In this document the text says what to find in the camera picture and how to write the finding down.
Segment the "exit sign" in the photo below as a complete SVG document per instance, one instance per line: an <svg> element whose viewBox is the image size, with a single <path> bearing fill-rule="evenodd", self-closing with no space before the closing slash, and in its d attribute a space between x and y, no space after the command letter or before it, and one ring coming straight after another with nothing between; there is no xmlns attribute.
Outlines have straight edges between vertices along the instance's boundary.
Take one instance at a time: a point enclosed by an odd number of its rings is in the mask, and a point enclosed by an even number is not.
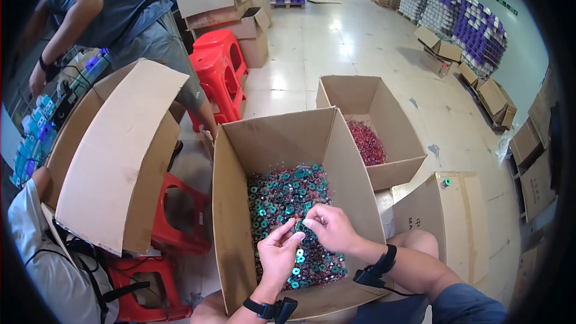
<svg viewBox="0 0 576 324"><path fill-rule="evenodd" d="M516 17L518 16L518 11L514 9L512 5L506 2L506 0L496 0L498 3L502 4L506 7L509 11L511 11Z"/></svg>

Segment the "tiled floor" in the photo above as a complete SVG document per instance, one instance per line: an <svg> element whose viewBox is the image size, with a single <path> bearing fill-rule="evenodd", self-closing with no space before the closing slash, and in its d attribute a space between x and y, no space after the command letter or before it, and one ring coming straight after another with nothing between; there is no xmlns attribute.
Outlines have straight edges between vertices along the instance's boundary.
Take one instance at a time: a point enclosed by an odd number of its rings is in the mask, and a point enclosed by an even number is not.
<svg viewBox="0 0 576 324"><path fill-rule="evenodd" d="M422 46L415 26L396 12L369 0L337 0L341 4L307 3L306 9L274 9L268 31L269 60L251 69L245 85L244 118L315 108L320 75L375 75L384 79L428 152L414 179L377 193L387 236L393 233L389 209L435 170L473 170L478 173L486 201L490 233L490 275L479 288L508 306L520 255L518 205L507 165L500 169L494 150L499 137L470 95L450 72L444 79L419 63ZM193 139L190 122L184 139ZM211 164L203 148L180 155L174 172L208 191ZM189 173L182 162L196 161L203 169ZM220 288L214 251L181 262L187 278L183 298L206 296ZM349 317L353 311L334 318Z"/></svg>

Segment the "person's left hand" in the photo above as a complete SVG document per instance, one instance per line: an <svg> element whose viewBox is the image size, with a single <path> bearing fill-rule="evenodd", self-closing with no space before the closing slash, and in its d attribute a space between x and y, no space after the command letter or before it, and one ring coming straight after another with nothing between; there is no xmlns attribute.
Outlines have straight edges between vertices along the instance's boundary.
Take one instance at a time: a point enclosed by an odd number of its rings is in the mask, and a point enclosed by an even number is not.
<svg viewBox="0 0 576 324"><path fill-rule="evenodd" d="M278 292L282 291L286 280L292 274L296 249L306 236L301 231L296 234L290 232L290 228L295 224L296 220L291 218L258 242L258 253L263 269L260 284L270 286Z"/></svg>
<svg viewBox="0 0 576 324"><path fill-rule="evenodd" d="M40 68L40 62L36 63L32 74L30 75L30 80L28 82L28 88L33 97L37 97L44 91L46 86L46 73L42 68Z"/></svg>

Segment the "red plastic stool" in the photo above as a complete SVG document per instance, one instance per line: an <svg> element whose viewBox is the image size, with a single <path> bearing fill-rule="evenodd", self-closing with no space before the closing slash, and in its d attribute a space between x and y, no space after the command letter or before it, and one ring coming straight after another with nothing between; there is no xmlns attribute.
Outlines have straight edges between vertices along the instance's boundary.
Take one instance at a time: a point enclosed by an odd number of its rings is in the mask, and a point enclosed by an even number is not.
<svg viewBox="0 0 576 324"><path fill-rule="evenodd" d="M189 318L192 315L192 306L182 304L173 273L177 270L176 263L165 256L138 256L136 258L109 258L107 259L108 272L112 278L114 289L127 287L135 273L158 272L166 289L169 307L147 309L136 301L132 293L118 298L119 322L171 322Z"/></svg>
<svg viewBox="0 0 576 324"><path fill-rule="evenodd" d="M188 235L177 229L174 229L166 220L164 213L164 198L168 188L180 188L194 198L194 216L193 226L194 234ZM160 199L156 207L154 217L154 226L152 228L152 246L160 251L170 254L197 254L203 255L210 251L210 242L204 237L204 202L209 201L210 197L195 191L183 181L167 172L164 175Z"/></svg>
<svg viewBox="0 0 576 324"><path fill-rule="evenodd" d="M216 123L241 120L240 106L246 96L240 81L234 75L234 68L228 58L222 55L222 50L220 48L198 50L190 54L189 58L206 97L213 99L220 109L220 112L214 114ZM197 133L200 132L200 122L191 112L188 114L192 120L192 129Z"/></svg>
<svg viewBox="0 0 576 324"><path fill-rule="evenodd" d="M248 74L248 67L244 62L242 52L238 46L238 40L236 40L236 37L230 29L207 32L200 36L200 38L192 44L192 47L194 48L194 53L196 50L200 51L222 47L224 56L230 60L234 67L234 73L238 81L241 82L242 75Z"/></svg>

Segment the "red wire component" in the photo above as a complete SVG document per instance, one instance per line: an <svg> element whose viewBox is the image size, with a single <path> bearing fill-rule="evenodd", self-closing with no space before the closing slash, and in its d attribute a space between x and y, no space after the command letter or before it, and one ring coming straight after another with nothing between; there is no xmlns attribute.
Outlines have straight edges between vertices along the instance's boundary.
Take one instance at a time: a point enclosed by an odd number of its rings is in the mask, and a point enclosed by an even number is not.
<svg viewBox="0 0 576 324"><path fill-rule="evenodd" d="M352 133L365 166L369 167L388 162L382 141L371 128L363 122L352 119L347 120L346 124Z"/></svg>

